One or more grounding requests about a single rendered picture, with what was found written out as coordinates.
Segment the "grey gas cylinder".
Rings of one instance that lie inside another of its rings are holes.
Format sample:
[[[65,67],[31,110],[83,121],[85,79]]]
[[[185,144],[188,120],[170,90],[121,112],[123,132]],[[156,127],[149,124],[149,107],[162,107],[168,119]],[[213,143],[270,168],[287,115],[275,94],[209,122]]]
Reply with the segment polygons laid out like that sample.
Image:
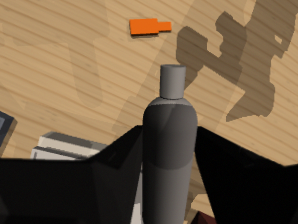
[[[159,97],[143,119],[142,219],[183,224],[198,118],[184,97],[186,66],[160,65]]]

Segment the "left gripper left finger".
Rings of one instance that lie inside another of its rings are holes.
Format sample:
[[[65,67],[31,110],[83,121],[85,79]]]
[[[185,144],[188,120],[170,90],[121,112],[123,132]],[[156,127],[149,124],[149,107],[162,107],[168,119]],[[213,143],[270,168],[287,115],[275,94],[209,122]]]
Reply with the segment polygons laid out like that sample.
[[[0,158],[0,214],[131,224],[142,158],[142,125],[86,160]]]

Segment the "red open-top box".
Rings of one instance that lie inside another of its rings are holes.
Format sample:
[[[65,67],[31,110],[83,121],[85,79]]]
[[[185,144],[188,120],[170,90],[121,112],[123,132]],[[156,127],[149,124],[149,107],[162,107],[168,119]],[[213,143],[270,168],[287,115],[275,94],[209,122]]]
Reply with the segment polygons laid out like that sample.
[[[198,210],[191,224],[216,224],[215,218]]]

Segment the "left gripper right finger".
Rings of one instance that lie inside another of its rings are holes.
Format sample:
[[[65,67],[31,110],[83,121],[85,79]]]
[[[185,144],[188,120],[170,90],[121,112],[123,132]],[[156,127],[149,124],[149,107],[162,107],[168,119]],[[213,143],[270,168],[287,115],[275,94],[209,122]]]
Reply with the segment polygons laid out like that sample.
[[[298,164],[284,166],[202,126],[194,152],[217,224],[298,224]]]

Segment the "grey digital scale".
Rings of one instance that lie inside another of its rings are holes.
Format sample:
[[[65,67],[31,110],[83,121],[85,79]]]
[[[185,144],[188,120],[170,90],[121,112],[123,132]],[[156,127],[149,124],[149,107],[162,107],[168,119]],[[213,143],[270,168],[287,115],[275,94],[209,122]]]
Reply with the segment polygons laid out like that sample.
[[[50,131],[40,136],[38,146],[32,148],[32,153],[30,158],[54,159],[54,160],[85,160],[87,159],[86,157],[89,158],[92,155],[95,155],[96,153],[100,152],[107,146],[108,146],[107,144],[102,144],[102,143]],[[141,171],[139,176],[139,182],[137,187],[137,193],[136,193],[136,198],[134,203],[131,224],[143,224],[142,166],[141,166]]]

